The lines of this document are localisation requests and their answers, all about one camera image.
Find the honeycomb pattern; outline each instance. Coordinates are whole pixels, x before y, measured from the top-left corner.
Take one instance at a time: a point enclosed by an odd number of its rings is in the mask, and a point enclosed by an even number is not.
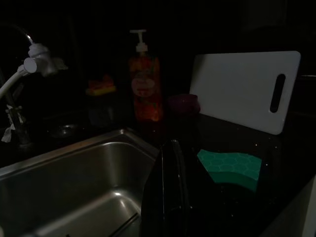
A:
[[[258,181],[261,159],[244,153],[215,153],[200,150],[197,157],[208,172],[233,172]]]

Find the black countertop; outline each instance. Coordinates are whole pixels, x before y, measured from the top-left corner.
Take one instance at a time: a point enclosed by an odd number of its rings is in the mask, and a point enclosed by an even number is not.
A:
[[[283,133],[278,136],[204,115],[169,118],[160,123],[120,120],[105,128],[93,127],[87,111],[68,116],[66,120],[73,118],[81,129],[70,138],[49,137],[47,128],[52,122],[42,122],[30,128],[37,139],[29,151],[17,149],[14,141],[2,143],[0,167],[126,126],[156,147],[168,138],[178,137],[189,142],[197,152],[204,149],[247,153],[262,159],[256,192],[245,193],[227,185],[221,185],[221,189],[233,202],[229,210],[236,225],[242,220],[249,236],[257,236],[266,228],[316,173],[315,118],[289,113]]]

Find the soap dispenser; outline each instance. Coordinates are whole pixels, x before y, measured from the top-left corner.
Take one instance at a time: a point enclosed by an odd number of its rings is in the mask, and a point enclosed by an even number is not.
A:
[[[138,121],[162,120],[162,97],[160,89],[160,66],[155,56],[148,55],[143,42],[146,30],[131,30],[138,34],[137,55],[129,60],[129,73],[134,94],[134,110]]]

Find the green sponge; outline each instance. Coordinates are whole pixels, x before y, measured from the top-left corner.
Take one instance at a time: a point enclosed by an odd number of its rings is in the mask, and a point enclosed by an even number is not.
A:
[[[215,183],[231,183],[256,191],[261,159],[244,153],[200,150],[197,157]]]

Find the black object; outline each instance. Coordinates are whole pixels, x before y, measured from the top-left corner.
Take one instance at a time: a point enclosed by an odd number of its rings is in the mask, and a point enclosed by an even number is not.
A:
[[[224,223],[221,200],[194,150],[168,141],[144,188],[140,236],[218,236]]]

